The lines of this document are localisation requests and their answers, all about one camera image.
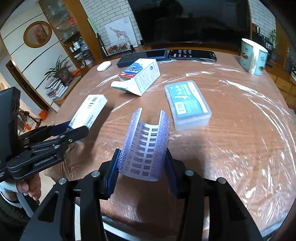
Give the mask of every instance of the wooden drawer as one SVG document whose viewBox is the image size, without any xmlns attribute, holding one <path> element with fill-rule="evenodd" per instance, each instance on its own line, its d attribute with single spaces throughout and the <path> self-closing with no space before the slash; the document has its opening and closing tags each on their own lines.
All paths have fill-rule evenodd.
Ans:
<svg viewBox="0 0 296 241">
<path fill-rule="evenodd" d="M 281 94 L 282 94 L 283 98 L 284 98 L 284 99 L 286 99 L 286 98 L 287 98 L 287 96 L 288 96 L 288 94 L 287 94 L 287 93 L 285 93 L 285 92 L 282 92 L 282 91 L 280 91 L 280 92 L 281 92 Z"/>
<path fill-rule="evenodd" d="M 282 90 L 289 92 L 292 87 L 292 84 L 290 84 L 287 81 L 283 80 L 282 78 L 278 77 L 276 80 L 276 86 Z"/>
<path fill-rule="evenodd" d="M 296 105 L 296 97 L 292 97 L 292 96 L 288 96 L 287 97 L 287 99 L 286 99 L 286 102 L 288 103 L 288 104 L 291 104 L 291 105 Z"/>
<path fill-rule="evenodd" d="M 269 75 L 270 75 L 270 77 L 272 78 L 272 80 L 275 82 L 275 81 L 276 81 L 276 78 L 277 78 L 277 76 L 275 76 L 275 75 L 273 75 L 273 74 L 270 74 L 270 73 L 269 73 Z"/>
<path fill-rule="evenodd" d="M 296 86 L 292 86 L 290 93 L 296 95 Z"/>
</svg>

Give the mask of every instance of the dark clothing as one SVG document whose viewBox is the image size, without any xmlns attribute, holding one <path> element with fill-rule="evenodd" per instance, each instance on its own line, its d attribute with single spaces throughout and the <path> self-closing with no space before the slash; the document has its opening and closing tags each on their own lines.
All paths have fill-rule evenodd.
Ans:
<svg viewBox="0 0 296 241">
<path fill-rule="evenodd" d="M 1 240 L 18 241 L 29 219 L 24 209 L 10 205 L 0 195 Z"/>
</svg>

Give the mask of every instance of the television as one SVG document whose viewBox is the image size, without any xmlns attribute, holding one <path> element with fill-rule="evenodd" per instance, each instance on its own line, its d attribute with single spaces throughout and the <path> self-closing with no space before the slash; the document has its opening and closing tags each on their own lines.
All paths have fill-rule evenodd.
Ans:
<svg viewBox="0 0 296 241">
<path fill-rule="evenodd" d="M 234 45 L 250 38 L 248 0 L 128 0 L 145 45 Z"/>
</svg>

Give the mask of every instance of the flower pot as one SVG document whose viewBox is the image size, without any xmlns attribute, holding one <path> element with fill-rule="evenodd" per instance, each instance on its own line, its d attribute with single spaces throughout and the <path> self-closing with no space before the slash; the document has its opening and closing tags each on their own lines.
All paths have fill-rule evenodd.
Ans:
<svg viewBox="0 0 296 241">
<path fill-rule="evenodd" d="M 69 86 L 70 82 L 74 79 L 67 67 L 62 68 L 54 77 L 59 78 L 66 86 Z"/>
</svg>

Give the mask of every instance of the stack of books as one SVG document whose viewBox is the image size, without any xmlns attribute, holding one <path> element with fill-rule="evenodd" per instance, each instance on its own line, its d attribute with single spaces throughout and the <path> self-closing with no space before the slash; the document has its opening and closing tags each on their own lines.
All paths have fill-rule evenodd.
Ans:
<svg viewBox="0 0 296 241">
<path fill-rule="evenodd" d="M 53 78 L 45 89 L 47 89 L 46 95 L 54 101 L 61 98 L 68 89 L 68 86 L 65 86 L 60 79 Z"/>
</svg>

